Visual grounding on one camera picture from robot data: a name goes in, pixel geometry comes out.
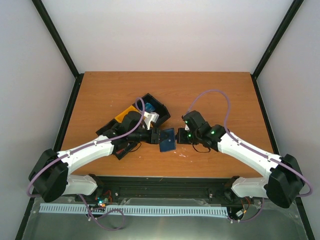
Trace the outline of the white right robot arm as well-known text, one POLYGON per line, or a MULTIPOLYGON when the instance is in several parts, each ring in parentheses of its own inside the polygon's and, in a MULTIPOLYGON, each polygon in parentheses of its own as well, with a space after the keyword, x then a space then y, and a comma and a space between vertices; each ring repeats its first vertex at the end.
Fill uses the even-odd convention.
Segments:
POLYGON ((222 125, 211 126, 196 110, 183 115, 182 120, 185 127, 178 130, 177 143, 201 144, 208 151, 228 155, 260 174, 253 178, 234 176, 225 193, 229 199, 267 198, 287 209, 305 186, 298 161, 292 155, 280 156, 249 144, 222 125))

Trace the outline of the black bin with blue cards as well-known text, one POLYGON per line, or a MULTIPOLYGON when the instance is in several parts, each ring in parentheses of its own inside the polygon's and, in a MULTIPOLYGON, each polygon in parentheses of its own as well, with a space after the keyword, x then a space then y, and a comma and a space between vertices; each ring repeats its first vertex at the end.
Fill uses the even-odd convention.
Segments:
POLYGON ((160 127, 163 123, 165 123, 170 117, 170 113, 167 107, 158 101, 155 97, 153 97, 150 93, 145 94, 141 97, 144 105, 145 103, 150 103, 155 107, 155 113, 159 114, 159 118, 156 123, 153 124, 155 127, 160 127))

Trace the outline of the blue card holder wallet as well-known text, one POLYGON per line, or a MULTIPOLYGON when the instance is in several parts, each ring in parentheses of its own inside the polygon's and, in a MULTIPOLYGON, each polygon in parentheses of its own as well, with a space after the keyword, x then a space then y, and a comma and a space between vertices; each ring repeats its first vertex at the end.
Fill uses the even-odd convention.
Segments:
POLYGON ((161 131, 159 150, 161 153, 176 150, 176 137, 174 128, 168 128, 161 131))

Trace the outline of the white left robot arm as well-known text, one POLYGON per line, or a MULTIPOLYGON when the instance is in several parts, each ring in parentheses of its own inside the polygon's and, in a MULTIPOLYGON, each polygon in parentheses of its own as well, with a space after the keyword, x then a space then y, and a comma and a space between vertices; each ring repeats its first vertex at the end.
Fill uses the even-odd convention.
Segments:
POLYGON ((113 155, 121 160, 142 142, 159 144, 160 130, 152 126, 158 118, 156 112, 129 111, 122 122, 115 121, 92 141, 64 151, 45 150, 29 175, 38 197, 46 203, 63 195, 78 194, 95 202, 101 200, 104 188, 98 178, 92 173, 74 175, 74 171, 102 157, 113 155))

